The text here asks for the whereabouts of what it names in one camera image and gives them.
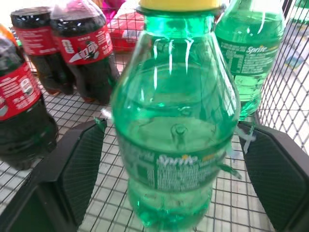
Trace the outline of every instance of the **shopping cart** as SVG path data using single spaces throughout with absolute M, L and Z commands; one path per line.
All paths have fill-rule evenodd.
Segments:
M 304 16 L 297 12 L 299 8 L 293 10 L 294 2 L 283 1 L 287 22 L 297 15 Z M 281 47 L 263 87 L 260 109 L 248 118 L 248 124 L 240 124 L 249 132 L 251 124 L 256 123 L 257 141 L 250 144 L 245 154 L 245 141 L 235 135 L 232 145 L 236 156 L 225 160 L 239 171 L 242 179 L 229 173 L 219 174 L 213 186 L 210 208 L 193 229 L 195 232 L 309 230 L 309 220 L 306 221 L 309 218 L 306 211 L 309 208 L 308 24 L 306 20 L 296 18 L 296 21 L 288 24 L 289 33 L 283 44 L 297 46 L 300 37 L 301 41 L 306 39 L 304 49 Z M 296 57 L 294 62 L 287 56 L 290 53 Z M 128 53 L 117 54 L 120 72 L 129 58 Z M 59 126 L 59 146 L 54 156 L 33 166 L 32 175 L 30 171 L 16 171 L 0 162 L 0 228 L 4 228 L 0 231 L 7 228 L 32 232 L 145 231 L 127 199 L 128 175 L 121 161 L 112 121 L 107 120 L 106 125 L 103 121 L 101 126 L 94 123 L 94 117 L 103 117 L 102 106 L 84 103 L 78 93 L 50 96 L 43 88 L 42 92 L 46 107 Z M 282 131 L 293 141 L 286 134 L 258 124 Z M 102 130 L 105 130 L 104 140 L 100 139 Z M 90 139 L 94 137 L 98 138 L 95 140 L 97 146 Z M 81 162 L 85 159 L 82 155 L 90 148 L 92 159 L 89 163 Z

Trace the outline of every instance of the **wire basket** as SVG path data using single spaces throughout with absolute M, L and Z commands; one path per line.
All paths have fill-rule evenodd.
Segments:
M 292 0 L 282 1 L 287 21 L 293 17 Z M 111 30 L 120 29 L 121 24 L 139 24 L 140 18 L 128 18 L 125 15 L 110 26 Z M 289 24 L 287 30 L 297 30 L 295 25 Z M 131 42 L 137 40 L 140 30 L 128 32 Z M 286 33 L 284 41 L 289 41 L 291 35 Z M 131 47 L 114 46 L 117 50 L 130 50 Z M 263 125 L 287 132 L 296 140 L 302 149 L 308 152 L 309 149 L 309 78 L 308 72 L 303 73 L 303 68 L 308 64 L 308 52 L 305 62 L 301 65 L 300 71 L 296 72 L 296 65 L 289 63 L 291 71 L 287 75 L 285 66 L 287 57 L 284 56 L 282 46 L 272 73 L 265 82 L 262 93 L 262 103 L 255 117 L 248 118 L 249 121 L 256 121 Z M 116 55 L 116 64 L 119 72 L 122 72 L 130 59 L 130 52 L 122 52 Z M 29 62 L 32 71 L 35 67 Z M 102 106 L 98 104 L 84 103 L 78 93 L 72 96 L 59 94 L 50 96 L 40 86 L 46 107 L 49 113 L 55 118 L 59 126 L 59 139 L 72 127 L 93 120 L 93 117 L 101 117 Z M 242 180 L 238 180 L 231 174 L 221 172 L 213 186 L 211 205 L 201 223 L 192 231 L 195 232 L 273 232 L 265 210 L 257 198 L 251 181 L 249 179 L 246 165 L 243 158 L 239 138 L 235 135 L 232 140 L 233 149 L 238 154 L 236 159 L 226 158 L 226 164 L 240 172 Z M 6 163 L 0 162 L 0 214 L 9 204 L 30 171 L 16 171 Z M 139 232 L 145 231 L 142 224 L 134 215 L 126 195 L 128 175 L 123 167 L 119 154 L 119 145 L 116 139 L 115 128 L 111 121 L 108 121 L 106 135 L 104 137 L 102 156 L 99 165 L 97 181 L 92 193 L 91 201 L 79 231 L 100 231 L 100 232 Z

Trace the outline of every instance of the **dark soda bottle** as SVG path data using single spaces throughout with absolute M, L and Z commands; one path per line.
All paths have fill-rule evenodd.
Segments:
M 11 20 L 25 53 L 50 94 L 73 94 L 74 75 L 64 62 L 52 36 L 50 10 L 34 7 L 11 13 Z
M 56 5 L 51 26 L 61 54 L 74 73 L 86 102 L 107 104 L 119 77 L 106 18 L 93 2 L 69 0 Z
M 0 160 L 30 168 L 37 156 L 56 147 L 55 120 L 20 50 L 0 36 Z

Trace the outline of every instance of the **bottle cap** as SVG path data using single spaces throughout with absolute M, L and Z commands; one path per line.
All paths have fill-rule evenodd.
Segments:
M 221 6 L 222 0 L 140 0 L 140 6 L 149 10 L 189 12 L 204 11 Z

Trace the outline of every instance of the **green plastic bottle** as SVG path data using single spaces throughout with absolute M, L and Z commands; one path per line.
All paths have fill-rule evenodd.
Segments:
M 259 107 L 284 28 L 280 0 L 234 0 L 216 26 L 222 54 L 239 91 L 241 120 Z
M 152 231 L 188 231 L 211 202 L 239 96 L 213 31 L 216 10 L 208 9 L 217 5 L 169 12 L 161 1 L 155 10 L 145 2 L 145 29 L 113 93 L 112 115 L 134 212 Z
M 309 9 L 309 0 L 296 0 L 295 6 Z

